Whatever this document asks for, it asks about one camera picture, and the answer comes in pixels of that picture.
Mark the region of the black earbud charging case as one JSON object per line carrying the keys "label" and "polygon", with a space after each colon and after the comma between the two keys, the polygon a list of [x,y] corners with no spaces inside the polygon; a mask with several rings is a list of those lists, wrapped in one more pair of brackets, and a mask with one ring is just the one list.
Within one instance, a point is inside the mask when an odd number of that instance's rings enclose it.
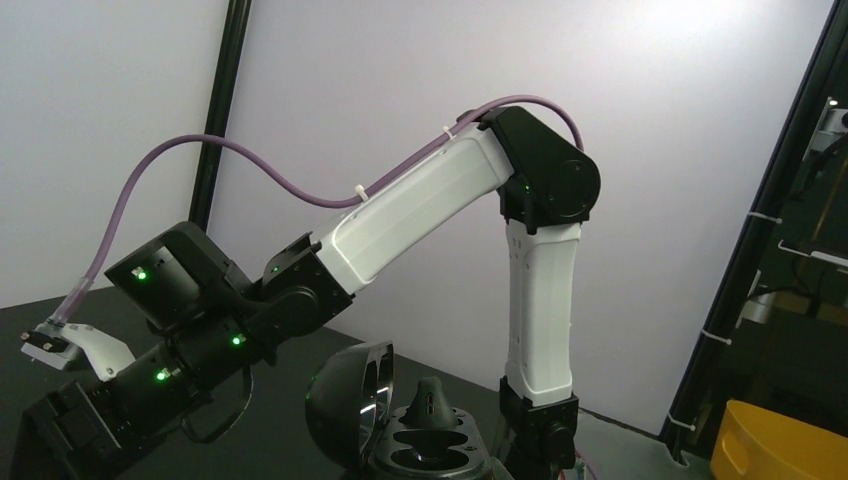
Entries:
{"label": "black earbud charging case", "polygon": [[395,351],[390,341],[360,343],[330,356],[305,395],[315,446],[346,479],[494,479],[495,461],[473,416],[450,405],[459,425],[409,428],[408,405],[393,405]]}

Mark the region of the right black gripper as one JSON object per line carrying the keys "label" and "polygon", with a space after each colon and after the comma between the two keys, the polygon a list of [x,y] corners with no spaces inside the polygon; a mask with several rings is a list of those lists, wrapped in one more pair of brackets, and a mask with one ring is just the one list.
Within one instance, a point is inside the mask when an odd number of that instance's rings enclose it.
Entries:
{"label": "right black gripper", "polygon": [[22,412],[9,477],[115,479],[145,457],[108,390],[72,381]]}

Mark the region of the small black table fixture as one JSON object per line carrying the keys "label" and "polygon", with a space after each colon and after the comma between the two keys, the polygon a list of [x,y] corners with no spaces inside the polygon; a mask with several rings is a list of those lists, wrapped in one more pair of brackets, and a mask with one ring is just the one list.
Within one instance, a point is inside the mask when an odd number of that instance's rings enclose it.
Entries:
{"label": "small black table fixture", "polygon": [[422,377],[412,402],[400,422],[409,428],[450,430],[459,425],[459,419],[446,398],[438,377]]}

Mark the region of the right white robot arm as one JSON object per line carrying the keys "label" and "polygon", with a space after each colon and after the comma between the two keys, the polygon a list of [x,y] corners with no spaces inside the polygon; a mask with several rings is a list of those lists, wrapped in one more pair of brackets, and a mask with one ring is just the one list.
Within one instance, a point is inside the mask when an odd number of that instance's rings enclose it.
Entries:
{"label": "right white robot arm", "polygon": [[522,97],[465,113],[377,184],[334,202],[339,216],[327,230],[286,246],[257,279],[189,221],[147,241],[105,270],[159,337],[141,356],[72,321],[104,271],[105,235],[59,307],[21,336],[31,358],[90,371],[23,411],[9,477],[113,479],[174,431],[216,441],[249,405],[257,363],[274,364],[281,344],[323,327],[394,260],[489,193],[505,221],[510,278],[494,445],[434,376],[394,407],[389,341],[347,347],[321,365],[305,395],[307,429],[346,479],[561,478],[578,461],[572,281],[600,172],[578,135],[562,138]]}

